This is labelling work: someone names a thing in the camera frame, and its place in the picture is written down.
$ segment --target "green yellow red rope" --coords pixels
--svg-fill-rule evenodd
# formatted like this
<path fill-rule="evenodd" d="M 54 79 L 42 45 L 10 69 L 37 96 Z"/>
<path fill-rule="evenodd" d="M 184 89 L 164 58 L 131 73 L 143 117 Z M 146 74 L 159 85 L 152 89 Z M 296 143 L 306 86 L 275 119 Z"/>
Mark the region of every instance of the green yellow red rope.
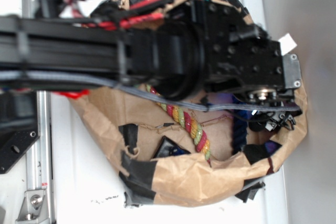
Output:
<path fill-rule="evenodd" d="M 150 85 L 146 85 L 146 90 L 149 93 L 160 95 L 157 91 Z M 169 105 L 165 103 L 157 103 L 167 114 L 174 119 L 175 122 L 179 123 L 182 128 L 184 128 L 194 140 L 197 152 L 202 152 L 205 155 L 205 159 L 210 161 L 210 141 L 203 131 L 202 126 L 192 118 L 187 112 L 183 111 L 182 108 L 175 105 Z"/>

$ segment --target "black cable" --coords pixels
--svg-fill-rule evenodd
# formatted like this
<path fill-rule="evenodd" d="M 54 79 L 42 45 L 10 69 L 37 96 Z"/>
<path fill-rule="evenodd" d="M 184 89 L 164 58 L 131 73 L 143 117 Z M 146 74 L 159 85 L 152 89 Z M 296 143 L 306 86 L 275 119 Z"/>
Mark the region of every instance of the black cable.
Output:
<path fill-rule="evenodd" d="M 272 112 L 272 115 L 267 115 L 267 117 L 263 117 L 262 119 L 246 119 L 240 115 L 238 115 L 237 113 L 231 111 L 231 110 L 225 110 L 227 112 L 229 112 L 231 115 L 233 115 L 235 118 L 238 118 L 239 120 L 248 122 L 248 123 L 262 123 L 262 122 L 267 122 L 268 120 L 270 120 L 272 118 L 272 116 L 274 116 L 275 112 Z"/>
<path fill-rule="evenodd" d="M 50 23 L 64 23 L 64 24 L 99 24 L 103 22 L 100 18 L 46 18 L 41 19 L 43 22 L 50 22 Z"/>

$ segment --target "brown paper bag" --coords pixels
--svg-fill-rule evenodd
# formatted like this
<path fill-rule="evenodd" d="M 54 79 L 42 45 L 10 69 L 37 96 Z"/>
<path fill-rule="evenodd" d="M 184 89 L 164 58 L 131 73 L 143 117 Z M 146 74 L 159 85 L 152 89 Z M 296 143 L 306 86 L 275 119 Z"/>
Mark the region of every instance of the brown paper bag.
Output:
<path fill-rule="evenodd" d="M 130 1 L 134 0 L 111 1 L 118 2 L 119 8 L 129 8 Z M 178 0 L 172 6 L 182 1 L 184 0 Z M 245 11 L 244 19 L 251 23 L 247 10 L 235 0 L 232 1 L 237 9 Z M 149 26 L 155 29 L 159 24 L 152 25 Z M 281 128 L 271 137 L 281 147 L 273 155 L 254 158 L 253 161 L 244 150 L 232 155 L 233 119 L 230 114 L 225 111 L 183 109 L 206 132 L 210 141 L 211 165 L 203 153 L 196 152 L 190 134 L 152 101 L 102 87 L 91 91 L 89 96 L 71 100 L 71 104 L 112 167 L 119 173 L 125 185 L 128 205 L 194 207 L 236 195 L 251 186 L 249 182 L 256 182 L 257 179 L 278 171 L 307 133 L 306 92 L 302 86 L 295 93 L 296 104 L 303 112 L 295 117 L 295 130 Z M 203 96 L 204 93 L 200 93 L 191 102 L 199 102 Z M 213 95 L 209 98 L 210 102 L 216 98 Z M 190 154 L 153 158 L 163 137 L 168 137 Z M 269 134 L 257 134 L 248 130 L 246 150 L 251 146 L 263 145 L 269 138 Z"/>

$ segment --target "bolt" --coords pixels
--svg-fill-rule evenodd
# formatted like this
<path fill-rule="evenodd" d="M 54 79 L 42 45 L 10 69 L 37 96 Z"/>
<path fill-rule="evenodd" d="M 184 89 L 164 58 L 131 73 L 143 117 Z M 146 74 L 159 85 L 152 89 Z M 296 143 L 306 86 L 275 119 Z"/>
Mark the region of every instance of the bolt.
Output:
<path fill-rule="evenodd" d="M 295 81 L 294 86 L 299 88 L 301 86 L 301 82 L 300 81 Z"/>
<path fill-rule="evenodd" d="M 26 219 L 26 220 L 33 220 L 34 217 L 35 217 L 35 216 L 34 216 L 33 214 L 26 214 L 25 219 Z"/>
<path fill-rule="evenodd" d="M 262 95 L 258 96 L 258 99 L 259 99 L 260 101 L 265 101 L 265 100 L 267 99 L 267 97 L 266 97 L 265 94 L 262 94 Z"/>
<path fill-rule="evenodd" d="M 253 72 L 259 72 L 260 71 L 260 66 L 258 66 L 258 65 L 255 65 L 255 66 L 253 66 Z"/>
<path fill-rule="evenodd" d="M 227 49 L 227 51 L 228 51 L 230 54 L 233 55 L 233 54 L 236 52 L 236 49 L 235 49 L 234 46 L 229 46 L 228 49 Z"/>
<path fill-rule="evenodd" d="M 274 55 L 276 56 L 276 57 L 278 57 L 278 56 L 280 56 L 281 55 L 281 53 L 280 53 L 280 50 L 275 50 L 274 51 Z"/>
<path fill-rule="evenodd" d="M 282 74 L 282 67 L 277 67 L 275 71 L 278 74 Z"/>
<path fill-rule="evenodd" d="M 214 13 L 215 11 L 217 11 L 217 6 L 215 6 L 214 4 L 209 4 L 209 10 Z"/>
<path fill-rule="evenodd" d="M 258 99 L 260 101 L 265 101 L 267 99 L 267 93 L 261 92 L 258 94 Z"/>
<path fill-rule="evenodd" d="M 290 58 L 291 58 L 292 60 L 297 60 L 297 59 L 298 59 L 297 55 L 291 55 Z"/>
<path fill-rule="evenodd" d="M 39 195 L 34 195 L 30 198 L 30 202 L 34 207 L 39 207 L 40 205 L 42 205 L 42 197 Z"/>
<path fill-rule="evenodd" d="M 221 46 L 219 44 L 214 44 L 214 51 L 215 52 L 220 52 Z"/>
<path fill-rule="evenodd" d="M 230 7 L 224 7 L 224 9 L 223 9 L 223 13 L 225 14 L 225 15 L 229 15 L 230 13 L 231 13 L 231 9 L 230 9 Z"/>

